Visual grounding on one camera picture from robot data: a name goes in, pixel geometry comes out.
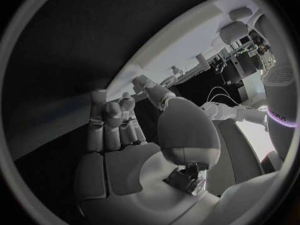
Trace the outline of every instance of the white cable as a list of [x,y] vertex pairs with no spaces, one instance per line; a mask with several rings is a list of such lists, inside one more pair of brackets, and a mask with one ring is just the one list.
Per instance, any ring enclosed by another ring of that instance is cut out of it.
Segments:
[[237,103],[235,100],[233,100],[229,95],[225,95],[225,94],[221,94],[221,93],[219,93],[219,94],[213,96],[212,99],[209,100],[209,101],[211,102],[211,101],[212,101],[213,99],[215,99],[217,96],[225,96],[225,97],[229,98],[231,101],[233,101],[233,102],[234,102],[236,105],[238,105],[238,106],[243,106],[243,107],[245,107],[245,108],[257,110],[257,109],[254,108],[254,107],[239,104],[239,103]]
[[228,93],[223,87],[221,87],[221,86],[215,86],[215,87],[213,87],[213,88],[210,90],[210,92],[209,92],[209,94],[208,94],[208,96],[207,96],[206,102],[209,101],[210,95],[212,94],[212,91],[213,91],[214,89],[222,89],[222,90],[224,90],[224,92],[230,97],[229,93]]

